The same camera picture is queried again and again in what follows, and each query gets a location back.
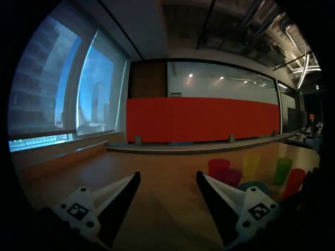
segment building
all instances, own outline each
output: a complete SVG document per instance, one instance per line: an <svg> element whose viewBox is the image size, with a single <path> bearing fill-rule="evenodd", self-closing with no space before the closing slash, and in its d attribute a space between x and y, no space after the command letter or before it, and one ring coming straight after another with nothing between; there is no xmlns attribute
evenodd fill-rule
<svg viewBox="0 0 335 251"><path fill-rule="evenodd" d="M78 110L78 120L79 120L79 126L86 124L85 117L84 117L84 109Z"/></svg>
<svg viewBox="0 0 335 251"><path fill-rule="evenodd" d="M102 82L96 82L92 91L92 116L91 123L104 123L104 104L101 97L104 95Z"/></svg>
<svg viewBox="0 0 335 251"><path fill-rule="evenodd" d="M25 128L29 128L26 133L55 130L59 80L76 37L52 18L46 18L36 30L13 79L8 109L9 134L24 133Z"/></svg>

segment green plastic cup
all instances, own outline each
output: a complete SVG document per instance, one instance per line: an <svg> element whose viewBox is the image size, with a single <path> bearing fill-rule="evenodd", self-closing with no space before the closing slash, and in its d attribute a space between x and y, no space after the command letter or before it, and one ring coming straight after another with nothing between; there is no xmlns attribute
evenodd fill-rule
<svg viewBox="0 0 335 251"><path fill-rule="evenodd" d="M275 185L284 184L287 175L290 172L292 166L292 160L290 158L279 158L277 162L277 169L273 183Z"/></svg>

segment window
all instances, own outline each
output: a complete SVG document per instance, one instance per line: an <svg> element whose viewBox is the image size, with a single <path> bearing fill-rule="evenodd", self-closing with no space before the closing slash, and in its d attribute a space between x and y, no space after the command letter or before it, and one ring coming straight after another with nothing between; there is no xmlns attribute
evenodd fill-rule
<svg viewBox="0 0 335 251"><path fill-rule="evenodd" d="M47 17L29 41L16 69L8 109L8 134L64 131L67 78L81 38Z"/></svg>
<svg viewBox="0 0 335 251"><path fill-rule="evenodd" d="M77 135L114 131L126 58L97 32L80 77Z"/></svg>
<svg viewBox="0 0 335 251"><path fill-rule="evenodd" d="M71 4L39 25L13 78L11 151L116 130L126 56Z"/></svg>

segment table surface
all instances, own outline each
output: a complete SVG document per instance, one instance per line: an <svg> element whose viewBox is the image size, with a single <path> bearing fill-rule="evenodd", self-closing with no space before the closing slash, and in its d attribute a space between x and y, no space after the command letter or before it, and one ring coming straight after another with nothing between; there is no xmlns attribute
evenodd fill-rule
<svg viewBox="0 0 335 251"><path fill-rule="evenodd" d="M285 185L272 185L278 158L293 159L292 169L318 167L310 149L271 143L238 151L200 155L145 155L103 152L70 168L22 184L35 209L54 206L79 186L94 191L136 171L141 184L120 227L112 250L220 250L221 238L196 183L198 170L208 172L210 159L223 158L241 169L245 153L261 156L256 174L242 182L261 181L280 200Z"/></svg>

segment sky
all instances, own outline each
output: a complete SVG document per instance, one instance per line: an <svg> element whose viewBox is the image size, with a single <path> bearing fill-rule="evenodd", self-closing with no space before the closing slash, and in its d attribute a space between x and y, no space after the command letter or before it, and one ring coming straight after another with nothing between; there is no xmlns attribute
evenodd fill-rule
<svg viewBox="0 0 335 251"><path fill-rule="evenodd" d="M67 79L73 59L79 48L80 43L81 38L77 37L65 59L59 79L56 97L56 120L59 121L61 121L61 116L63 112ZM80 79L80 107L84 110L84 116L86 120L91 120L92 92L93 86L96 82L101 81L104 88L104 96L99 97L99 101L102 103L107 103L109 101L113 66L113 62L109 58L101 54L97 49L95 49L93 44L86 58L85 66L83 68L82 76Z"/></svg>

